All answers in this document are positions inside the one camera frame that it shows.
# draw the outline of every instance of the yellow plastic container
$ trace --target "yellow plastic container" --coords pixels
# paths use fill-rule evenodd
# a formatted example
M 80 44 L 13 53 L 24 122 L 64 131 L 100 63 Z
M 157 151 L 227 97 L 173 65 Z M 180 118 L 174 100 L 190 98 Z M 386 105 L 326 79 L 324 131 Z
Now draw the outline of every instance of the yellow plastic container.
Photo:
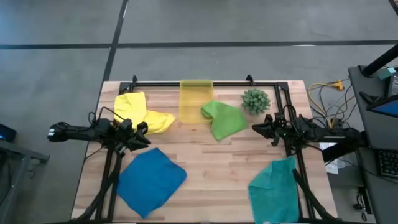
M 178 118 L 184 124 L 210 124 L 200 109 L 213 99 L 212 80 L 181 80 Z

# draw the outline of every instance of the gray floor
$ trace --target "gray floor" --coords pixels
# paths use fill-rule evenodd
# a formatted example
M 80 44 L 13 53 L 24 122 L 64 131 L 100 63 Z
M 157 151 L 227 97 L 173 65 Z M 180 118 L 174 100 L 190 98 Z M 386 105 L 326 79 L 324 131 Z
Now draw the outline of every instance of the gray floor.
M 0 45 L 111 43 L 121 2 L 0 0 Z M 397 18 L 386 0 L 130 1 L 120 42 L 389 40 L 397 37 Z M 251 74 L 308 86 L 344 79 L 348 67 L 367 64 L 390 47 L 119 49 L 110 80 L 133 74 L 140 80 L 241 80 Z M 51 155 L 33 179 L 26 178 L 13 223 L 68 220 L 86 143 L 54 144 L 45 137 L 57 121 L 86 124 L 108 55 L 109 49 L 0 50 L 0 123 L 18 130 L 18 145 Z M 325 89 L 325 103 L 341 94 Z M 357 109 L 349 123 L 363 129 Z M 334 187 L 333 195 L 341 218 L 360 221 L 351 209 L 355 189 Z

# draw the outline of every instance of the green towel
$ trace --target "green towel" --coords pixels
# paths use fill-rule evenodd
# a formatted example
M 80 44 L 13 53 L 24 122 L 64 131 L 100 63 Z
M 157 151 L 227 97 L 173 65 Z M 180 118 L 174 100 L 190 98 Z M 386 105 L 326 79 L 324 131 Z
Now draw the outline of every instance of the green towel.
M 246 118 L 239 108 L 216 100 L 211 100 L 203 106 L 201 113 L 206 118 L 213 120 L 211 122 L 211 133 L 217 141 L 248 126 Z
M 256 224 L 299 220 L 297 184 L 293 176 L 295 159 L 272 161 L 249 184 L 248 192 Z

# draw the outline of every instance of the yellow towel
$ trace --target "yellow towel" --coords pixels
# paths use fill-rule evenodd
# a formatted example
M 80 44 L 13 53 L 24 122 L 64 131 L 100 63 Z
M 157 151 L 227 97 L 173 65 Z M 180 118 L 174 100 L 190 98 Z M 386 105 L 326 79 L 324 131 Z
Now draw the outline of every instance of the yellow towel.
M 165 132 L 175 120 L 172 114 L 147 110 L 144 92 L 117 96 L 114 101 L 114 111 L 124 119 L 131 119 L 134 130 L 139 123 L 145 121 L 148 124 L 148 134 Z M 117 116 L 114 118 L 116 121 L 122 121 Z

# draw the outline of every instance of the artificial plant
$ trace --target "artificial plant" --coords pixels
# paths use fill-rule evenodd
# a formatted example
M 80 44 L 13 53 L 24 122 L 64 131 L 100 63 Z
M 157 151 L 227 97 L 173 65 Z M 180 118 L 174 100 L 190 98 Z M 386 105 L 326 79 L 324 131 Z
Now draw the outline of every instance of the artificial plant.
M 245 91 L 241 97 L 243 100 L 241 106 L 248 111 L 250 115 L 258 115 L 269 109 L 270 100 L 268 99 L 267 93 L 262 90 L 253 88 Z

